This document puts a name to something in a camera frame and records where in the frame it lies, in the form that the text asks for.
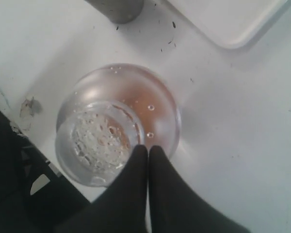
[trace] clear glass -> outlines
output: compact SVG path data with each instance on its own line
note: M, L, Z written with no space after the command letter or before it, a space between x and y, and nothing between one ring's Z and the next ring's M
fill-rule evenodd
M57 117L56 155L66 174L108 186L137 144L160 145L170 157L180 134L174 98L147 68L113 64L81 78Z

